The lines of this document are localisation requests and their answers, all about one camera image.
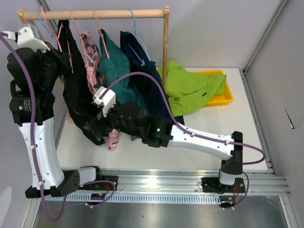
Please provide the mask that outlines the light blue hanger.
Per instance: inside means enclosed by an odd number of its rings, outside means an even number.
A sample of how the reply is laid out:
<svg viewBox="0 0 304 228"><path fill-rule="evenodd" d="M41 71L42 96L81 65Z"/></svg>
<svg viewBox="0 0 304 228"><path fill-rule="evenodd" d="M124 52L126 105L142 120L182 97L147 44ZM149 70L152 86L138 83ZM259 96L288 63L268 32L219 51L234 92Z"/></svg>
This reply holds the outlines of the light blue hanger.
<svg viewBox="0 0 304 228"><path fill-rule="evenodd" d="M133 28L134 28L134 32L128 32L128 33L130 33L130 34L132 34L132 35L134 36L134 38L137 40L137 42L141 45L141 48L142 48L142 50L144 51L144 53L145 53L145 55L146 55L148 61L150 61L151 59L150 59L149 53L148 53L148 51L147 51L147 48L146 48L144 42L141 40L141 38L140 38L139 35L138 35L137 26L136 26L135 14L134 14L134 12L133 12L132 9L128 9L128 10L129 10L129 11L131 12L131 14L132 14L132 17L133 17ZM141 58L141 57L139 57L139 55L138 55L137 52L131 47L131 45L129 45L129 47L131 48L131 50L133 51L133 53L137 56L137 58L140 60L141 66L144 66L144 65L145 65L144 59Z"/></svg>
<svg viewBox="0 0 304 228"><path fill-rule="evenodd" d="M41 12L41 10L37 11L39 21L42 24L42 26L45 28L45 30L48 32L48 34L50 35L50 37L52 38L53 46L56 47L57 46L57 38L55 37L56 33L52 29L49 28L49 26L47 25L47 23L44 20L42 20L42 18L40 16L40 12Z"/></svg>

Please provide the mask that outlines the black shorts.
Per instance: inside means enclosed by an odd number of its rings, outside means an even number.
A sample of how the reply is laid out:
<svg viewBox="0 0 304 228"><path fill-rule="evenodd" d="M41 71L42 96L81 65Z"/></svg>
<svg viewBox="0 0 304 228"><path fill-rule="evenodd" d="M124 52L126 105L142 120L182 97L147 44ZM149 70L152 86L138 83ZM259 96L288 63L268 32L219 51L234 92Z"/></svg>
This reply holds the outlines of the black shorts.
<svg viewBox="0 0 304 228"><path fill-rule="evenodd" d="M72 71L63 75L65 81L64 101L74 124L87 137L88 130L84 129L84 125L93 116L91 106L93 97L87 86L85 63L69 28L69 21L59 20L58 31L60 32L58 39L62 51L71 55L69 63L73 67Z"/></svg>

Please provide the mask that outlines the pink patterned shorts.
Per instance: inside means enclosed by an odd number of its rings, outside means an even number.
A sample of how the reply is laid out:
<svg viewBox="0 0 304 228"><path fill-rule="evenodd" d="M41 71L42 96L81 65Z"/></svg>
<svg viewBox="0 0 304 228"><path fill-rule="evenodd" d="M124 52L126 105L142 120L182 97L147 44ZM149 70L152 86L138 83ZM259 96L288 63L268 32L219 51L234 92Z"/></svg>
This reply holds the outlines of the pink patterned shorts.
<svg viewBox="0 0 304 228"><path fill-rule="evenodd" d="M93 96L99 87L105 86L106 84L105 76L98 73L98 67L101 65L101 54L89 32L85 31L81 33L80 40L86 60L85 68L87 85L90 93L92 94L91 96ZM100 110L95 104L93 104L93 102L91 102L91 106L93 108L93 116L91 118L94 118ZM105 142L96 142L97 145L102 145L104 143Z"/></svg>

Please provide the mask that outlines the teal green shorts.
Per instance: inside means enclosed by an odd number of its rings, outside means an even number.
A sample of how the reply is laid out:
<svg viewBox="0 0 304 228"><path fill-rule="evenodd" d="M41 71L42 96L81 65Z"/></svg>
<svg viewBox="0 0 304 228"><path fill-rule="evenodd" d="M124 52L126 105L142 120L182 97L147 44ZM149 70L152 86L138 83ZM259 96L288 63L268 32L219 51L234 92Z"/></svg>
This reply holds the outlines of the teal green shorts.
<svg viewBox="0 0 304 228"><path fill-rule="evenodd" d="M102 38L100 37L99 42L102 58L101 65L98 67L98 73L105 76L105 87L108 87L115 80L130 73L130 60L126 54L109 38L108 34L103 29L102 33L106 40L110 59L106 57ZM131 80L129 78L120 81L114 85L111 90L115 92L116 99L120 104L136 102L139 106L144 108L147 107L138 89L131 85Z"/></svg>

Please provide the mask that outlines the lime green shorts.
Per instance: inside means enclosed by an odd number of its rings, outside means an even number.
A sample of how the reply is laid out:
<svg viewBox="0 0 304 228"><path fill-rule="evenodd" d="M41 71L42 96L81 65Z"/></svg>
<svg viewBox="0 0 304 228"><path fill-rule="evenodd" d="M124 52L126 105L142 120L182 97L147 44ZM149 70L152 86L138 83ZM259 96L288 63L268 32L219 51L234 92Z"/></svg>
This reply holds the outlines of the lime green shorts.
<svg viewBox="0 0 304 228"><path fill-rule="evenodd" d="M165 93L173 116L182 116L205 106L215 95L225 92L227 76L223 73L208 76L187 71L178 62L167 63Z"/></svg>

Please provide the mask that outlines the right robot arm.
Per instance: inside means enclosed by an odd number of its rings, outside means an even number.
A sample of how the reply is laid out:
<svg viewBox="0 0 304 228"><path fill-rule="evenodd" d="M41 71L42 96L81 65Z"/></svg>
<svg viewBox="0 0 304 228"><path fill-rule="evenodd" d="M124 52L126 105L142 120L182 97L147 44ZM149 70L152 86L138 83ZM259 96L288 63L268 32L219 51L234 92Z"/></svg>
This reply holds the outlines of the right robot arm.
<svg viewBox="0 0 304 228"><path fill-rule="evenodd" d="M107 113L99 112L91 121L93 132L105 137L113 129L142 140L154 147L181 147L205 152L221 159L218 178L202 178L204 192L243 193L243 134L231 135L204 133L175 123L172 119L148 115L134 102L115 104Z"/></svg>

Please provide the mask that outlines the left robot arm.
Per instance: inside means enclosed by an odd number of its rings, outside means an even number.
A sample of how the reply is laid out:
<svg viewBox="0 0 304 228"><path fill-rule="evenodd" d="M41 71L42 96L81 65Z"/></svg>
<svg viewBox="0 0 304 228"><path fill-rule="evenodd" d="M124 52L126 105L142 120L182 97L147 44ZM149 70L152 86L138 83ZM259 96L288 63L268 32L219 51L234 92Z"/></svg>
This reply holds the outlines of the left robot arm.
<svg viewBox="0 0 304 228"><path fill-rule="evenodd" d="M63 197L84 184L100 189L103 178L97 174L96 166L66 170L57 158L52 90L56 79L69 71L67 54L21 47L13 50L7 60L7 69L14 78L10 83L9 109L26 143L32 170L26 198Z"/></svg>

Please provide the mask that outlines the navy blue shorts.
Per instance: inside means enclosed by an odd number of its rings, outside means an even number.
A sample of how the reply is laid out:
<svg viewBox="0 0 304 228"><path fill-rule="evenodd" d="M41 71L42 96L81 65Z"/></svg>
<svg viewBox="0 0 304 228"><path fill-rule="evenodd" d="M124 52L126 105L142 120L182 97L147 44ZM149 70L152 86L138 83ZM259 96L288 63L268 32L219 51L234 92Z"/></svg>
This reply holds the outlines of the navy blue shorts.
<svg viewBox="0 0 304 228"><path fill-rule="evenodd" d="M137 52L139 57L143 58L145 65L141 66L140 60L131 50L131 47ZM151 75L158 84L162 85L161 76L156 70L154 61L148 61L141 45L137 42L134 36L128 32L120 32L120 48L130 60L130 72L143 72ZM146 104L146 111L149 115L164 117L170 119L170 114L167 110L163 97L157 85L148 77L142 75L134 75L129 77L131 85L138 89L140 95Z"/></svg>

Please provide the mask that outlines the wooden clothes rack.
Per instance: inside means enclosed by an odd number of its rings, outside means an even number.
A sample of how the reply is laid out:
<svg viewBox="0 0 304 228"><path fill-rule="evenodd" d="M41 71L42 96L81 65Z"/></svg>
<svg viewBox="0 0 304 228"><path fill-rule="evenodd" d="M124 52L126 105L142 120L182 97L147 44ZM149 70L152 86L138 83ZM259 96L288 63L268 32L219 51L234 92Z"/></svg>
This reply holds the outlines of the wooden clothes rack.
<svg viewBox="0 0 304 228"><path fill-rule="evenodd" d="M168 59L169 40L169 16L170 7L165 5L163 9L122 9L122 10L81 10L81 11L45 11L43 6L39 12L31 12L26 8L17 10L20 21L24 24L35 24L36 20L43 20L53 37L58 40L56 28L49 23L51 20L80 20L80 19L152 19L163 18L163 62L162 85L166 86L166 70Z"/></svg>

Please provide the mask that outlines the yellow plastic tray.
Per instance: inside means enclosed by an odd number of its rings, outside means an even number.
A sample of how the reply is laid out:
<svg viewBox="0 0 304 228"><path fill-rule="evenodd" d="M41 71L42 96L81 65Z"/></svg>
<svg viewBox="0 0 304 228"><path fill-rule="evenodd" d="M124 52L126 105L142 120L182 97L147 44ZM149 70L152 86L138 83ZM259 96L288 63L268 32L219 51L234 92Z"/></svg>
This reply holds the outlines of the yellow plastic tray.
<svg viewBox="0 0 304 228"><path fill-rule="evenodd" d="M213 76L215 74L224 74L222 70L209 70L209 71L196 71L198 74L203 74L207 76ZM213 106L222 106L228 105L229 103L234 101L234 97L226 81L224 85L224 93L221 95L215 95L212 99L204 106L204 107L213 107Z"/></svg>

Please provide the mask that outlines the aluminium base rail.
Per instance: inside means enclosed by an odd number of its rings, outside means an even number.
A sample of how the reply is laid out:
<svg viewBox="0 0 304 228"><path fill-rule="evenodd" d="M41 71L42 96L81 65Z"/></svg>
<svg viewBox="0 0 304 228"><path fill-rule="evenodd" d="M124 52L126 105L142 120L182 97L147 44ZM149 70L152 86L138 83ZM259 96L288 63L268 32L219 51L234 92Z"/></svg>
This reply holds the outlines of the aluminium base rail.
<svg viewBox="0 0 304 228"><path fill-rule="evenodd" d="M118 193L195 194L202 192L201 179L217 177L215 170L115 170L101 169L103 175L118 176ZM273 173L248 173L249 195L289 196L286 177Z"/></svg>

